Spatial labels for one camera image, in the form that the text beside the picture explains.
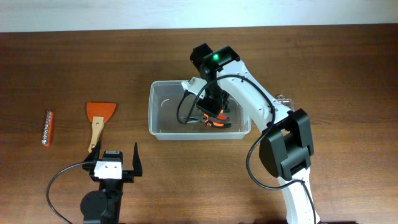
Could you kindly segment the orange-black long nose pliers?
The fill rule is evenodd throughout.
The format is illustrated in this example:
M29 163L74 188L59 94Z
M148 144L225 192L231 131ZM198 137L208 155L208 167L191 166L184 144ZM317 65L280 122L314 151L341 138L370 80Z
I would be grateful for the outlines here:
M226 117L225 119L221 119L221 120L224 121L224 123L212 121L212 120L210 120L210 117L207 114L204 114L201 116L189 117L187 124L203 123L206 126L209 126L211 128L218 128L218 129L227 129L227 128L232 127L232 124L228 123L228 121L229 121L228 117Z

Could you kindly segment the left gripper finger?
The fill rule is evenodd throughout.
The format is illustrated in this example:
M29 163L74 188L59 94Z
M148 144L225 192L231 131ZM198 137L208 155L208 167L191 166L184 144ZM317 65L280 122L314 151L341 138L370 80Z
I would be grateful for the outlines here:
M84 161L85 162L97 161L99 159L100 150L101 150L101 142L98 141L96 143L96 146L91 150L91 152L87 155L87 157Z
M142 164L141 160L139 157L139 151L138 151L138 144L135 142L134 144L134 151L133 151L133 158L132 158L132 166L133 166L133 173L135 177L142 177L143 175L143 170L142 170Z

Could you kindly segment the clear screwdriver set case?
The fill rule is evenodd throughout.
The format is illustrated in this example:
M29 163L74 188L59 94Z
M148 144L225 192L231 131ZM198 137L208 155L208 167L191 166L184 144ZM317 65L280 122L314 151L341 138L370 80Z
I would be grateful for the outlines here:
M286 97L285 97L284 95L282 95L282 94L276 95L276 96L275 96L275 99L276 99L279 103L281 103L281 104L283 104L283 105L289 107L290 110L292 110L292 111L295 110L295 109L294 109L294 101L293 101L293 99L291 99L291 98L286 98Z

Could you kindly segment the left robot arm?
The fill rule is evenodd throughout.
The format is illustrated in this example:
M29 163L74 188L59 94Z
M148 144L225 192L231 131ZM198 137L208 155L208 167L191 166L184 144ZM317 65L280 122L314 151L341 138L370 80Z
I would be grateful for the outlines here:
M80 203L84 223L118 224L125 183L133 183L141 177L143 170L138 145L134 145L132 170L123 169L121 151L104 151L100 157L98 143L84 160L83 169L89 172L93 182L99 183L98 190L87 193Z

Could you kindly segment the small red-handled pliers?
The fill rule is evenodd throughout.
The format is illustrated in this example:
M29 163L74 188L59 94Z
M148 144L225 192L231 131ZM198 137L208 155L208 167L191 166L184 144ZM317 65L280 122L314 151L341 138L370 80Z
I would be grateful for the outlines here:
M224 114L224 110L221 110L215 118L220 121L229 121L229 117Z

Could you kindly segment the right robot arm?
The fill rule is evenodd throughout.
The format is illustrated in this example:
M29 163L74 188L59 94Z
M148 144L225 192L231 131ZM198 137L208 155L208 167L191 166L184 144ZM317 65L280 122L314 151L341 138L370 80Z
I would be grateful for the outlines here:
M230 46L213 51L207 44L201 44L192 50L190 61L200 73L185 87L196 96L194 107L220 118L231 96L260 130L261 135L246 156L250 178L258 186L268 188L250 168L251 156L258 149L262 165L279 183L276 190L282 192L287 223L319 223L309 183L314 148L308 114L302 109L291 109L268 93Z

